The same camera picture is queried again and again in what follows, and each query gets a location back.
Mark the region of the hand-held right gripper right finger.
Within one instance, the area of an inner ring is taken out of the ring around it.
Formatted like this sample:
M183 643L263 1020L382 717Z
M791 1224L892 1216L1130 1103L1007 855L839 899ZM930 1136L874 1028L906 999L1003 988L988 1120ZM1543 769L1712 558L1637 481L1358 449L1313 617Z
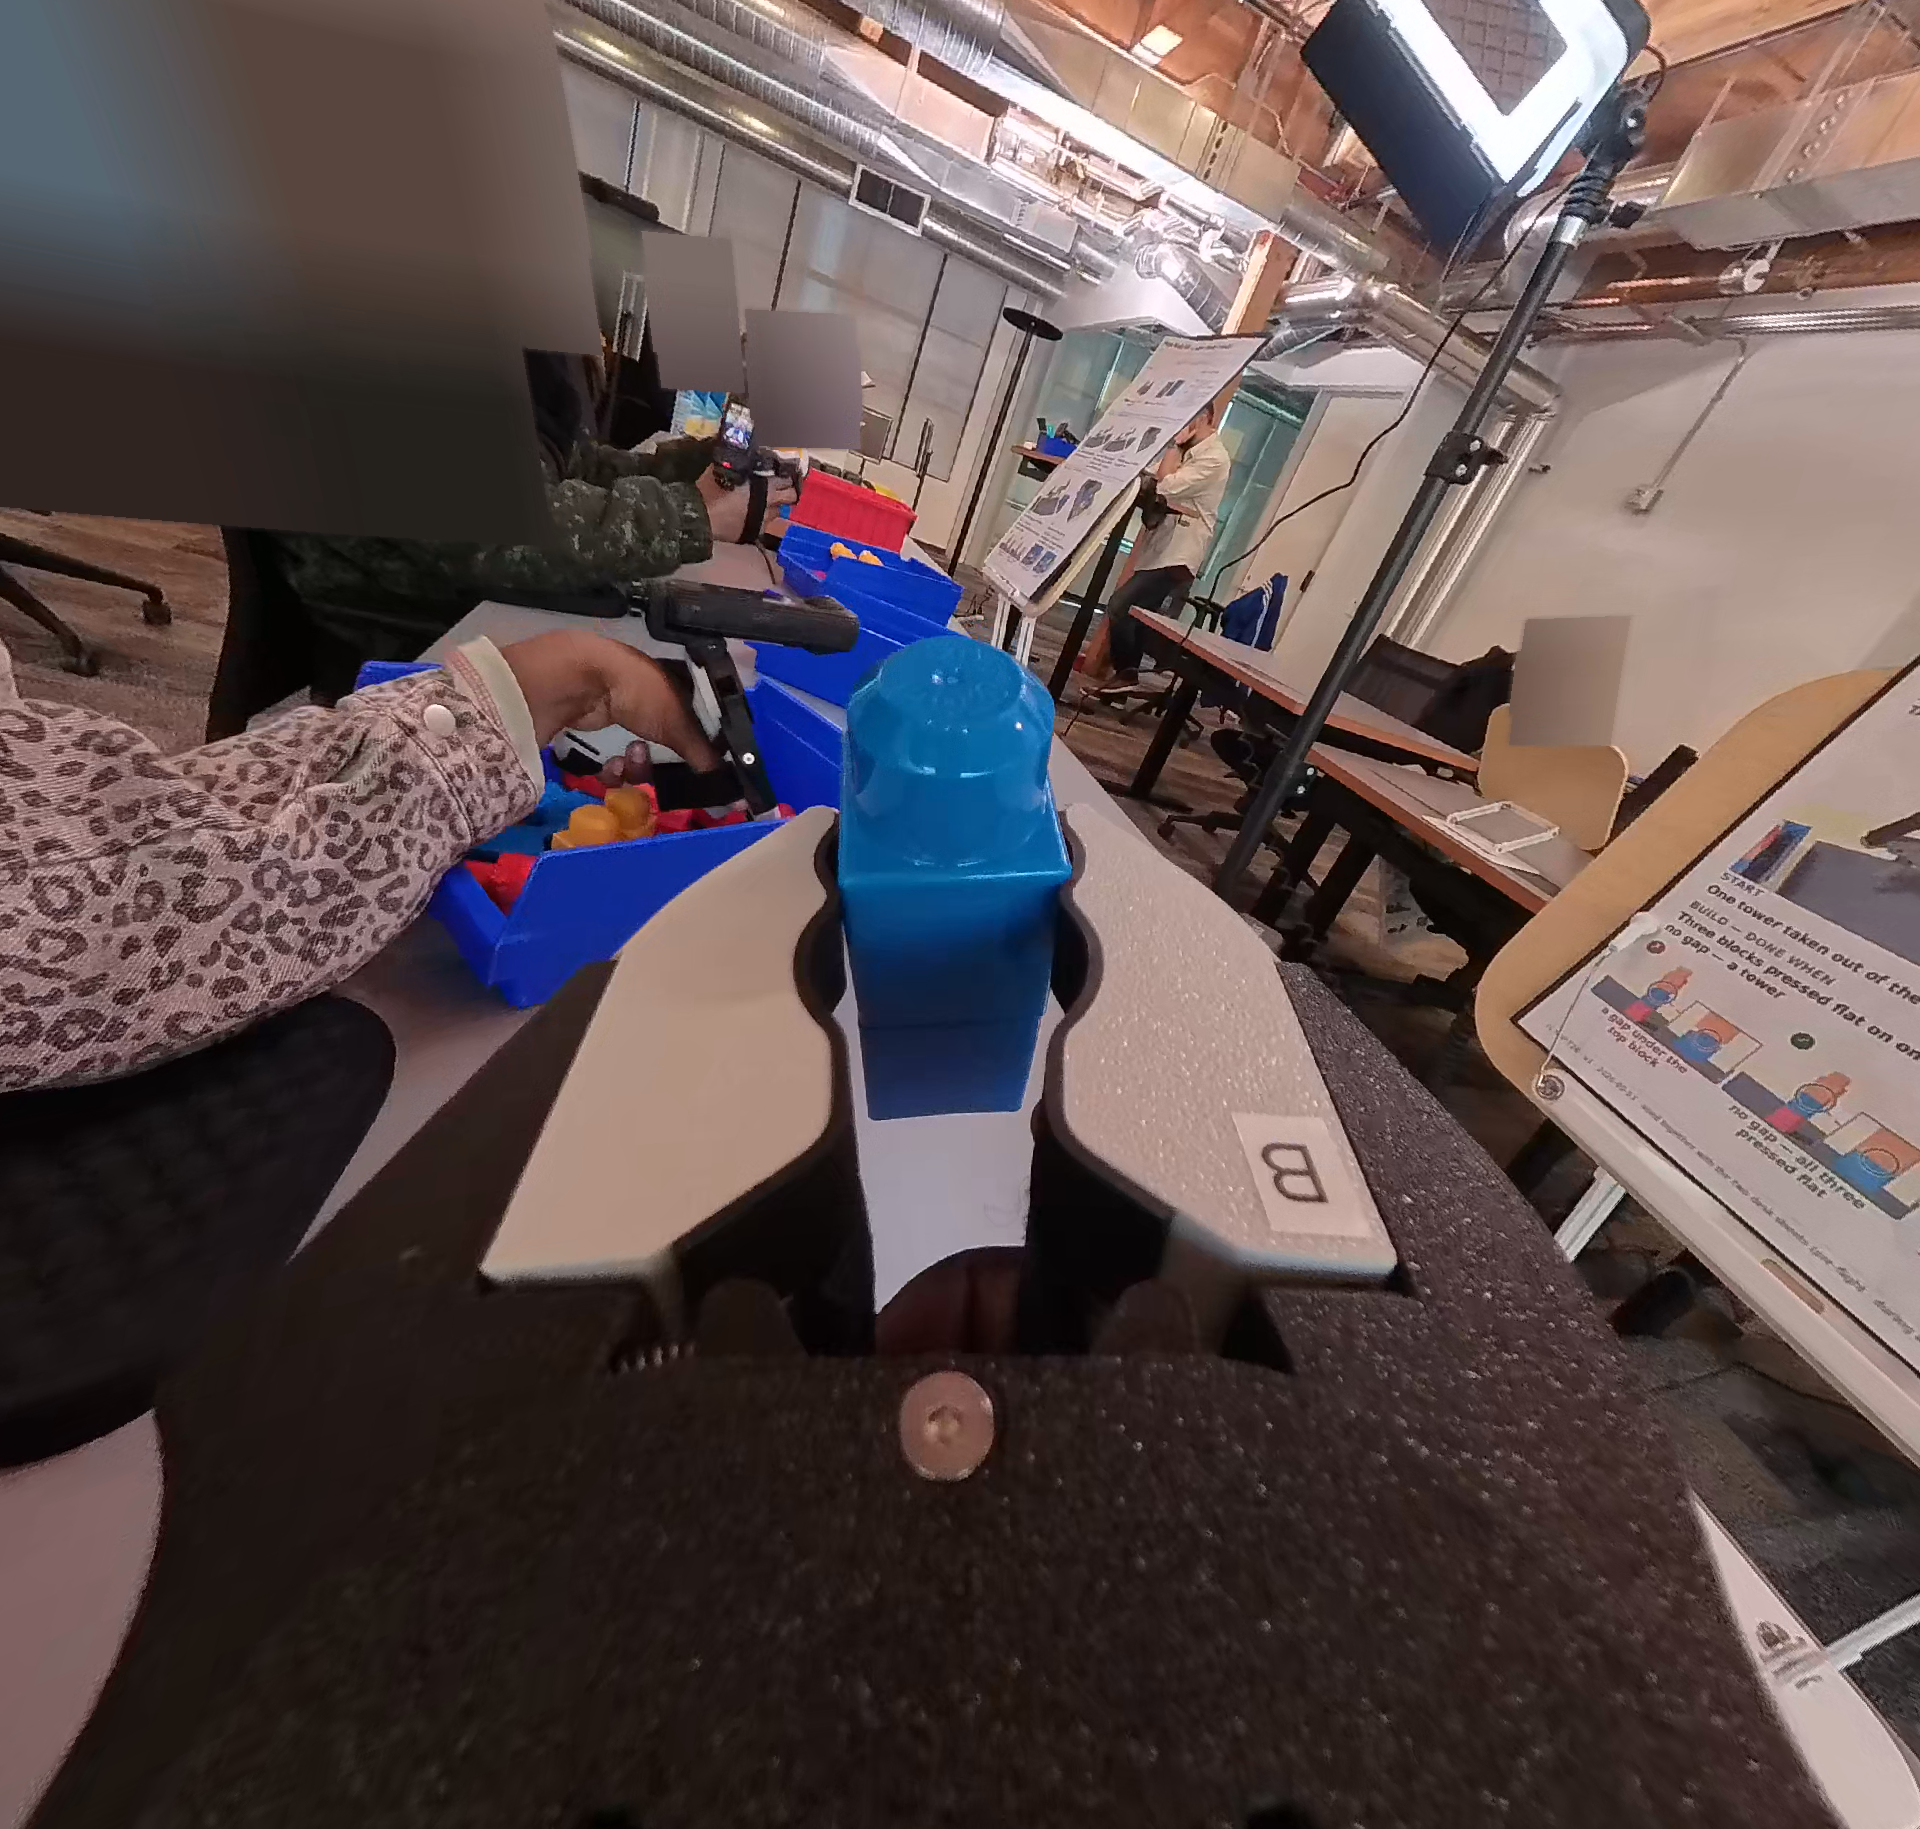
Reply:
M1085 1287L1384 1287L1401 1258L1274 955L1089 803L1045 1059L1038 1242Z

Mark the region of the blue mega block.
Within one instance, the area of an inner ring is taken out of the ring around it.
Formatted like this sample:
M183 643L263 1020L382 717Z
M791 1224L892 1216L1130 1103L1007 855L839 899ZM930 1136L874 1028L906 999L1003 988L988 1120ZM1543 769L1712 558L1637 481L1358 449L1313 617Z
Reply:
M1056 707L994 645L896 649L846 707L835 882L863 1024L1036 1023L1068 846Z
M1025 1098L1038 1038L1038 1015L857 1023L868 1120L1011 1115Z

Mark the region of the person's left hand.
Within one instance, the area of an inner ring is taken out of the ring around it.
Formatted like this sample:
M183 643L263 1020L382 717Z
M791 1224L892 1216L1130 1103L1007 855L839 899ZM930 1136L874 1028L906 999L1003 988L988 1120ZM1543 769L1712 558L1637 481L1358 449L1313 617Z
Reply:
M595 633L541 633L500 649L500 659L529 708L533 751L560 731L625 729L694 770L712 770L723 761L700 727L682 663L666 669Z

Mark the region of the red storage bin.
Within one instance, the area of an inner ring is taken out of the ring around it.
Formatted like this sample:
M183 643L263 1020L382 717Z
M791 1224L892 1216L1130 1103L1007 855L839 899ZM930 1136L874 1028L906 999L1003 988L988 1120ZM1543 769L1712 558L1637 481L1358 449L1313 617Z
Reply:
M916 510L825 464L812 464L791 506L791 524L811 524L846 544L901 550L916 524Z

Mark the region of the silver ventilation duct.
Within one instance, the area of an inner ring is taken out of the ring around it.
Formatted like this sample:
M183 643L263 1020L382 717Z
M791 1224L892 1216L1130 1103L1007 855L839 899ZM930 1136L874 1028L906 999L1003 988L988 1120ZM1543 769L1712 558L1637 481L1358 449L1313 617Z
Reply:
M906 235L1023 291L1155 256L1235 267L1299 165L1036 0L552 0L839 155Z

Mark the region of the black floor lamp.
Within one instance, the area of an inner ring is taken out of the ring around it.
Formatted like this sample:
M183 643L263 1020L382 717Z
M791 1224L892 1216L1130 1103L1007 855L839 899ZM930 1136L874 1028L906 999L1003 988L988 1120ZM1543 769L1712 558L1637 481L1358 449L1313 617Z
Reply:
M1056 346L1066 336L1056 323L1050 323L1045 315L1038 315L1038 313L1032 313L1025 306L1007 306L1003 310L1003 324L1011 324L1016 331L1016 347L1012 347L1012 359L1011 359L1011 367L1007 367L1007 378L1003 378L1003 394L998 399L998 413L994 413L994 418L988 426L988 436L985 436L985 444L980 444L980 459L979 459L979 472L974 472L974 481L972 481L972 492L967 492L967 500L961 506L957 523L950 532L950 553L945 553L945 572L950 573L957 573L957 567L961 567L965 544L967 544L972 524L979 519L980 500L988 492L988 481L994 475L998 450L1003 449L1003 433L1007 433L1007 422L1012 417L1012 402L1019 398L1019 380L1025 373L1025 361L1032 356L1032 346L1036 341Z

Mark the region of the person's left forearm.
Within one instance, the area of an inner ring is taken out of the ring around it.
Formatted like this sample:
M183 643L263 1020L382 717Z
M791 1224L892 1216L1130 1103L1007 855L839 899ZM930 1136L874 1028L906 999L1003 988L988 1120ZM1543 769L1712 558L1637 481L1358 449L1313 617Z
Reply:
M4 659L4 1090L122 1077L326 994L540 793L486 637L182 756L27 696Z

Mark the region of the instruction poster on stand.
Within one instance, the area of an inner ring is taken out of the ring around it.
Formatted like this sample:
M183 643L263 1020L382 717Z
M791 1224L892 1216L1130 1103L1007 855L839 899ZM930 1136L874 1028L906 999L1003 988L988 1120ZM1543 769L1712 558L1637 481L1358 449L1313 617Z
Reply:
M1260 346L1264 336L1167 336L994 543L988 590L1023 617L1038 612L1085 550L1107 537L1140 477Z

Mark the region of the person's right hand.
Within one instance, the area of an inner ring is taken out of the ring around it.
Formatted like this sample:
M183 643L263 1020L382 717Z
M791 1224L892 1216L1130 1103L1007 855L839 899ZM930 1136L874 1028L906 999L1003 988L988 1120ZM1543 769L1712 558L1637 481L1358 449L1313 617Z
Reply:
M1019 1348L1023 1249L965 1249L913 1274L874 1316L874 1353L950 1357Z

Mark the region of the instruction poster on wooden board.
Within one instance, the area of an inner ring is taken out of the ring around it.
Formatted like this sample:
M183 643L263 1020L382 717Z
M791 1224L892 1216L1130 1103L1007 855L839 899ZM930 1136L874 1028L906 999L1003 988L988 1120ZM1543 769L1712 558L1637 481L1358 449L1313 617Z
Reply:
M1918 1382L1918 662L1745 714L1499 947L1475 1028Z

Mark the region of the black light stand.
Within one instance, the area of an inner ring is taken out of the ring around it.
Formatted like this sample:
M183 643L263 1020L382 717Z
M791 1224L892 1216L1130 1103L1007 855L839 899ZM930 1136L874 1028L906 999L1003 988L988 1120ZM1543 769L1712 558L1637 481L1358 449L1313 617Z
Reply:
M1568 185L1565 201L1551 220L1549 242L1543 245L1539 260L1534 263L1513 310L1507 313L1484 367L1477 371L1456 426L1441 436L1416 496L1409 500L1403 523L1398 524L1371 584L1358 596L1342 637L1335 643L1325 669L1318 672L1306 707L1294 717L1294 729L1260 775L1250 808L1242 812L1240 831L1223 855L1213 874L1213 892L1232 895L1240 876L1254 862L1260 839L1268 834L1274 815L1294 793L1297 781L1306 770L1309 747L1317 746L1318 731L1325 729L1355 663L1365 659L1382 612L1388 610L1389 596L1398 592L1414 553L1426 544L1435 514L1450 491L1465 491L1475 477L1495 462L1495 444L1484 439L1484 422L1509 378L1543 306L1549 304L1551 282L1572 260L1572 252L1582 238L1606 220L1612 185L1619 170L1639 155L1644 137L1644 109L1653 104L1653 85L1637 79L1612 92L1598 122L1595 146L1584 157L1582 174Z

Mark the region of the light wooden chair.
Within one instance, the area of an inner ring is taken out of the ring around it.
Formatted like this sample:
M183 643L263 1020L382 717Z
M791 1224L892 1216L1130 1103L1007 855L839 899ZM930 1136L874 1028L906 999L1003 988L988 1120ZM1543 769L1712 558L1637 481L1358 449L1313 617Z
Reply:
M1521 746L1509 707L1499 707L1486 719L1475 785L1486 803L1523 805L1568 846L1598 855L1619 815L1628 758L1616 746Z

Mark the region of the black mesh office chair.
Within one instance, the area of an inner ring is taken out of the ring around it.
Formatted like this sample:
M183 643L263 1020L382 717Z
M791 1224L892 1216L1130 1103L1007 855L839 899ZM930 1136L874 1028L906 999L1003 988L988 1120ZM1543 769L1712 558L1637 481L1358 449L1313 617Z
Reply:
M4 1098L4 1472L149 1414L300 1244L397 1043L315 996L136 1075Z

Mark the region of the orange mega block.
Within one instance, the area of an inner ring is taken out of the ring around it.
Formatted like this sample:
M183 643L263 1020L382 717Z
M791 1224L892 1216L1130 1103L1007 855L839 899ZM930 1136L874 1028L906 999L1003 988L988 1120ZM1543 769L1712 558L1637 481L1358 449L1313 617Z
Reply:
M601 846L641 842L658 834L658 795L652 785L613 785L603 795L574 805L549 839L549 852L583 852Z

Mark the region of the pile of red mega blocks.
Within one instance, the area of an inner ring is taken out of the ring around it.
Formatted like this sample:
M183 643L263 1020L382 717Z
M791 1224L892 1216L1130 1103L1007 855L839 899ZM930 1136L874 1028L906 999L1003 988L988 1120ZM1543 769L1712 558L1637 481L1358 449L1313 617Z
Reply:
M656 786L661 808L658 834L583 852L549 852L549 839L566 824L568 812L590 795L603 795L613 785ZM587 751L566 751L557 761L549 761L533 815L476 842L465 859L465 870L500 913L510 913L533 881L541 892L552 892L566 874L578 886L634 886L648 899L658 899L661 891L673 892L703 874L711 859L723 855L718 834L748 831L753 821L754 815L742 805L733 769L694 770L652 746L629 746L607 761L595 761ZM544 862L557 862L568 870L544 874Z

